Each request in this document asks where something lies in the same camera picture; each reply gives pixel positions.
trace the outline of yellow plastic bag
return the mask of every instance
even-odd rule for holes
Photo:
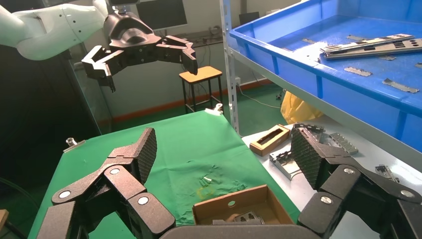
[[[290,92],[286,92],[281,104],[281,114],[288,124],[312,120],[324,114]]]

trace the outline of cardboard box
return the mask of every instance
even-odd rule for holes
[[[265,136],[261,137],[249,145],[252,152],[259,156],[264,156],[271,153],[278,145],[289,138],[290,129],[284,128],[278,124],[267,131]]]
[[[265,224],[294,224],[267,185],[197,203],[192,211],[195,225],[212,225],[213,220],[234,222],[235,217],[249,211],[261,217]]]

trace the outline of green table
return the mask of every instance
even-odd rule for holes
[[[193,225],[197,202],[267,184],[294,221],[299,210],[262,167],[224,116],[197,112],[110,133],[87,140],[64,153],[32,226],[36,238],[51,197],[61,188],[97,170],[110,152],[138,140],[155,128],[158,152],[145,186],[174,215],[177,225]],[[206,183],[203,177],[212,180]],[[105,217],[92,239],[133,238],[116,213]]]

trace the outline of blue bin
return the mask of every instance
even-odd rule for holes
[[[309,0],[230,31],[240,53],[284,80],[422,152],[422,52],[326,60],[320,48],[405,33],[422,38],[422,0]],[[354,67],[371,72],[360,76]]]

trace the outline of monitor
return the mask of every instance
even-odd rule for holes
[[[183,0],[153,0],[136,5],[139,18],[153,30],[188,24]]]
[[[247,24],[250,21],[256,20],[259,18],[259,12],[248,12],[244,14],[239,14],[240,25]]]

